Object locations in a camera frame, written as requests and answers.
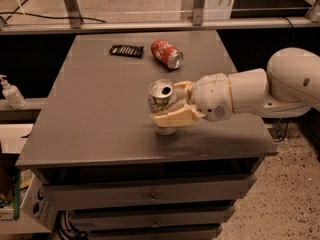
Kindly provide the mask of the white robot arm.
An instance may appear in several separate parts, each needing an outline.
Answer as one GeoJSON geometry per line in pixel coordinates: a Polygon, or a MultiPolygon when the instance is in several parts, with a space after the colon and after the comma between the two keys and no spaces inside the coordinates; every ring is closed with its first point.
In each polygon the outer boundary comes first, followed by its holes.
{"type": "Polygon", "coordinates": [[[281,49],[266,69],[204,76],[196,82],[166,79],[149,87],[150,114],[160,128],[183,127],[200,118],[227,120],[250,113],[290,118],[320,110],[320,56],[304,49],[281,49]]]}

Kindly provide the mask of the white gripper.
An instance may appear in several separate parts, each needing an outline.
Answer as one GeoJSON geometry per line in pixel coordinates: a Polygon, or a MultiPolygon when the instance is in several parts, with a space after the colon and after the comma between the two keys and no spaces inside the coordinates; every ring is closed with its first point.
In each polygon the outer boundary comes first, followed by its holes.
{"type": "Polygon", "coordinates": [[[227,120],[233,114],[230,82],[223,73],[205,76],[195,84],[177,82],[174,87],[179,100],[191,99],[196,107],[185,104],[176,111],[153,115],[152,120],[158,127],[189,126],[200,118],[211,122],[227,120]]]}

